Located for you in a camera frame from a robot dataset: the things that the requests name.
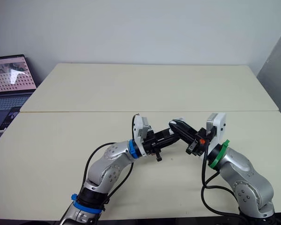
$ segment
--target black object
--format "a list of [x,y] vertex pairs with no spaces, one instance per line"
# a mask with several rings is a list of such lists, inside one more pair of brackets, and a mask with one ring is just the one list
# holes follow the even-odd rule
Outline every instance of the black object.
[[7,114],[7,116],[5,117],[5,119],[3,120],[1,126],[0,126],[0,130],[4,130],[5,128],[7,128],[10,123],[14,120],[14,118],[17,116],[17,114],[20,112],[20,106],[18,107],[12,107],[9,111],[9,113]]
[[249,223],[253,225],[278,225],[275,214],[267,218],[252,218],[246,216],[242,212],[240,212],[240,215],[244,216],[249,221]]
[[178,135],[179,138],[189,144],[188,148],[186,149],[186,153],[189,155],[202,155],[204,152],[206,140],[211,141],[216,135],[216,127],[212,127],[209,134],[206,134],[206,130],[204,128],[201,128],[199,131],[196,131],[184,121],[172,121],[173,122],[169,123],[169,126],[172,131]]
[[107,195],[107,193],[103,194],[83,187],[80,190],[76,201],[85,207],[99,209],[101,203],[106,199]]
[[161,161],[161,149],[172,145],[179,140],[178,135],[170,134],[170,128],[154,133],[153,130],[148,131],[147,137],[142,143],[144,150],[149,155],[156,155],[157,161]]

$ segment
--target laptop screen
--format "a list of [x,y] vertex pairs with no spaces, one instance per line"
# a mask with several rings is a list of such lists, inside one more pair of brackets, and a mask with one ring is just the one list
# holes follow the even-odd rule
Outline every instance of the laptop screen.
[[17,93],[36,88],[24,55],[0,57],[0,93]]

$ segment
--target white table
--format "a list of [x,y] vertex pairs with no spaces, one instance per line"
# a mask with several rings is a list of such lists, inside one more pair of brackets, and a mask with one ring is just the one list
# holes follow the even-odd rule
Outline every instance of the white table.
[[[142,116],[158,131],[179,116],[199,129],[209,114],[143,112]],[[132,116],[133,112],[20,113],[0,139],[0,218],[60,219],[71,194],[80,189],[91,152],[102,143],[128,140]],[[225,139],[272,183],[275,210],[281,212],[281,114],[228,112]],[[214,215],[200,200],[201,160],[185,149],[179,141],[162,150],[161,162],[154,156],[136,161],[102,219]],[[213,172],[207,169],[208,176]],[[226,185],[221,178],[213,183]],[[237,212],[235,200],[226,192],[209,190],[206,199],[218,210]]]
[[21,112],[276,111],[247,66],[58,64]]

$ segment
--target green ring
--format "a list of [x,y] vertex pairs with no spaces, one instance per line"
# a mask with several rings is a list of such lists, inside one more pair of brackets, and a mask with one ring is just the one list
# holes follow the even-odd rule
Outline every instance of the green ring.
[[210,168],[213,169],[218,163],[219,161],[222,159],[222,157],[224,156],[226,149],[228,147],[229,144],[229,140],[227,139],[222,146],[222,149],[220,150],[219,154],[216,156],[215,160],[212,162],[212,164],[210,164]]

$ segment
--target laptop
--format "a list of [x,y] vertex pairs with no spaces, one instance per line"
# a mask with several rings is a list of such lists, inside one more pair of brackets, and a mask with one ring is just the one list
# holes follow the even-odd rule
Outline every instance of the laptop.
[[36,89],[23,54],[0,57],[0,126],[13,107],[21,107]]

